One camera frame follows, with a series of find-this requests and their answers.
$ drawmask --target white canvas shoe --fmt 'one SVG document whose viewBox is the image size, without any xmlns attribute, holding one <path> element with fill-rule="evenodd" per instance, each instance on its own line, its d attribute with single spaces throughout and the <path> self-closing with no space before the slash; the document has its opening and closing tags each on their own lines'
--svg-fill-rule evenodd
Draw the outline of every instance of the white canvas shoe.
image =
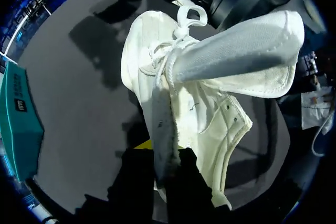
<svg viewBox="0 0 336 224">
<path fill-rule="evenodd" d="M 190 9 L 199 20 L 187 18 Z M 134 21 L 124 45 L 122 81 L 142 106 L 159 182 L 179 164 L 177 145 L 190 147 L 214 205 L 230 207 L 224 196 L 228 160 L 252 122 L 227 92 L 284 95 L 303 44 L 303 22 L 298 13 L 282 11 L 198 41 L 188 27 L 205 26 L 205 11 L 178 11 L 178 23 L 153 11 Z"/>
</svg>

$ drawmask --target teal box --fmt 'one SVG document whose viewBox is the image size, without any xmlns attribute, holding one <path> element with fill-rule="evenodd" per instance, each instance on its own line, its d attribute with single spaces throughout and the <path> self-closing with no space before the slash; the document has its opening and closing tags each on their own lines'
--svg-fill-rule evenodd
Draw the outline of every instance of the teal box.
<svg viewBox="0 0 336 224">
<path fill-rule="evenodd" d="M 11 62 L 0 91 L 0 131 L 17 179 L 37 174 L 44 130 L 29 93 L 26 70 Z"/>
</svg>

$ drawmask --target white shoelace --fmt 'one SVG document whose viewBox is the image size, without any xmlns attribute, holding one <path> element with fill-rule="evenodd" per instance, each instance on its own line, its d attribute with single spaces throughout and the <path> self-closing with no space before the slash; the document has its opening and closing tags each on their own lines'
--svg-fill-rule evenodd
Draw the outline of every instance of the white shoelace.
<svg viewBox="0 0 336 224">
<path fill-rule="evenodd" d="M 200 15 L 200 19 L 189 19 L 187 18 L 189 10 L 195 10 Z M 159 86 L 161 81 L 161 75 L 165 71 L 165 67 L 169 57 L 174 55 L 173 62 L 176 60 L 177 54 L 173 54 L 173 52 L 181 47 L 188 47 L 192 44 L 198 42 L 198 40 L 189 36 L 189 26 L 205 26 L 207 24 L 207 15 L 203 8 L 200 6 L 181 6 L 177 13 L 177 22 L 178 27 L 174 31 L 174 35 L 176 40 L 164 41 L 159 44 L 153 44 L 150 47 L 150 56 L 153 60 L 153 68 L 156 69 L 160 66 L 156 78 L 155 85 Z M 172 77 L 172 69 L 166 73 L 167 81 L 169 85 L 174 88 L 174 82 Z"/>
</svg>

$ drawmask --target desk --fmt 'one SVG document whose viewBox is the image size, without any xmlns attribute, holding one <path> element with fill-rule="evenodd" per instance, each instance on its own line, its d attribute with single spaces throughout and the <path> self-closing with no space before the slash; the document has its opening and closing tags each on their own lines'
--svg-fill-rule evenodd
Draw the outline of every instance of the desk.
<svg viewBox="0 0 336 224">
<path fill-rule="evenodd" d="M 85 194 L 106 200 L 121 153 L 147 140 L 136 98 L 121 82 L 122 49 L 138 15 L 161 10 L 176 19 L 177 9 L 164 0 L 68 0 L 42 24 L 20 58 L 45 128 L 35 181 L 70 213 L 82 206 Z M 209 25 L 191 27 L 197 39 L 215 33 Z M 227 196 L 234 208 L 270 186 L 289 147 L 274 100 L 237 99 L 254 125 L 230 160 Z M 153 218 L 166 221 L 165 211 L 156 195 Z"/>
</svg>

